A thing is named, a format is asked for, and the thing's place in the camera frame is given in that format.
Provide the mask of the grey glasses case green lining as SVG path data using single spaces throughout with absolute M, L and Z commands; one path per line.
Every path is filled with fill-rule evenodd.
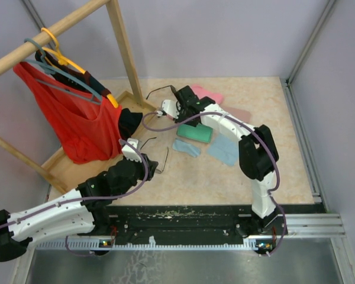
M 176 134 L 179 137 L 209 144 L 212 139 L 213 129 L 202 124 L 198 124 L 196 127 L 183 124 L 178 126 Z

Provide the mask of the small light blue cloth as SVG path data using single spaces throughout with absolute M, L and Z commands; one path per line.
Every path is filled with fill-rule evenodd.
M 201 154 L 200 148 L 194 146 L 193 144 L 182 141 L 180 139 L 174 140 L 174 142 L 172 144 L 172 148 L 175 151 L 186 153 L 186 154 L 190 155 L 191 157 L 198 157 Z

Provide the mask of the large light blue cloth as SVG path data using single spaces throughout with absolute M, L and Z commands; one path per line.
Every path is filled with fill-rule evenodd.
M 219 134 L 207 149 L 207 153 L 227 166 L 234 166 L 238 161 L 238 144 Z

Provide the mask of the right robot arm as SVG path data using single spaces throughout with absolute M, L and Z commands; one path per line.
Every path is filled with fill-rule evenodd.
M 272 214 L 277 207 L 272 192 L 280 185 L 277 168 L 279 154 L 266 125 L 252 126 L 222 109 L 213 99 L 198 98 L 189 86 L 173 90 L 177 100 L 173 119 L 176 123 L 211 127 L 238 145 L 238 161 L 241 171 L 251 180 L 253 229 L 266 234 L 273 228 Z

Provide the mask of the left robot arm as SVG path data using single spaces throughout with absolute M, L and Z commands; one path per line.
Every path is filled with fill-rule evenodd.
M 139 162 L 123 158 L 52 201 L 20 212 L 0 210 L 0 262 L 14 260 L 44 241 L 107 233 L 111 220 L 106 207 L 150 181 L 158 165 L 146 154 Z

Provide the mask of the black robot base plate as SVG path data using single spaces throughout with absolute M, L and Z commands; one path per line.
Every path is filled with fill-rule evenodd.
M 278 210 L 264 219 L 249 205 L 107 206 L 88 237 L 107 236 L 113 246 L 145 245 L 203 247 L 242 245 L 253 235 L 270 238 L 257 252 L 272 251 L 288 232 Z

